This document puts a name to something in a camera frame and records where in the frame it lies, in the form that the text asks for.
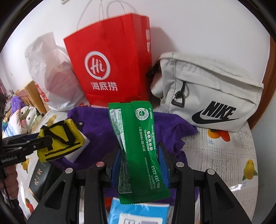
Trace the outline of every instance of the human hand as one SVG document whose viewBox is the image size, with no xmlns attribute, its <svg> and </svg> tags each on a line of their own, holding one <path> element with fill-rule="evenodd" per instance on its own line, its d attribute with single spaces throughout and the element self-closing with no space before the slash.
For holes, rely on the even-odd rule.
<svg viewBox="0 0 276 224">
<path fill-rule="evenodd" d="M 9 166 L 6 168 L 6 178 L 5 178 L 5 184 L 7 187 L 8 194 L 11 199 L 15 199 L 18 196 L 18 181 L 17 181 L 17 172 L 16 172 L 16 166 Z M 3 182 L 0 180 L 0 188 L 4 188 Z"/>
</svg>

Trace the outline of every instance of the white circular logo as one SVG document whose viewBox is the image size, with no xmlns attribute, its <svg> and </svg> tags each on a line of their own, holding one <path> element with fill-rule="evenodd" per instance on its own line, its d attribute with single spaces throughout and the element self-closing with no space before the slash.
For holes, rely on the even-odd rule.
<svg viewBox="0 0 276 224">
<path fill-rule="evenodd" d="M 104 80 L 110 75 L 110 63 L 99 51 L 89 52 L 85 57 L 84 65 L 89 75 L 97 80 Z"/>
<path fill-rule="evenodd" d="M 148 118 L 148 110 L 145 108 L 138 108 L 135 111 L 135 115 L 139 120 L 144 121 Z"/>
</svg>

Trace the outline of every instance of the yellow pouch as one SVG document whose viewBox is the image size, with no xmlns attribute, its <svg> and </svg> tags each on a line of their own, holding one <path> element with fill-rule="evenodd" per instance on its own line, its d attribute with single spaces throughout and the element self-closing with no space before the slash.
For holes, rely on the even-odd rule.
<svg viewBox="0 0 276 224">
<path fill-rule="evenodd" d="M 37 150 L 37 156 L 41 162 L 51 161 L 72 153 L 82 147 L 85 139 L 72 119 L 66 119 L 49 127 L 40 129 L 38 138 L 50 136 L 52 145 Z"/>
</svg>

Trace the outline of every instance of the red paper bag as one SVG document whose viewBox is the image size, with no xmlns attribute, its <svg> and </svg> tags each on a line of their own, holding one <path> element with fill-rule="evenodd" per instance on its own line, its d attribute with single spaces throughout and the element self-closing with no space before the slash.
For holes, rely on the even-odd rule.
<svg viewBox="0 0 276 224">
<path fill-rule="evenodd" d="M 92 105 L 148 100 L 151 69 L 147 16 L 127 14 L 89 25 L 64 39 Z"/>
</svg>

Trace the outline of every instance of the green packet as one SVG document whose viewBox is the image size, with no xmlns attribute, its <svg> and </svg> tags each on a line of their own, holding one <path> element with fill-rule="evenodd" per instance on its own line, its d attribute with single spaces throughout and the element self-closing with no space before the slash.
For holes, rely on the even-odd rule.
<svg viewBox="0 0 276 224">
<path fill-rule="evenodd" d="M 110 103 L 110 120 L 122 148 L 118 193 L 121 204 L 170 197 L 156 156 L 152 105 L 148 101 Z"/>
</svg>

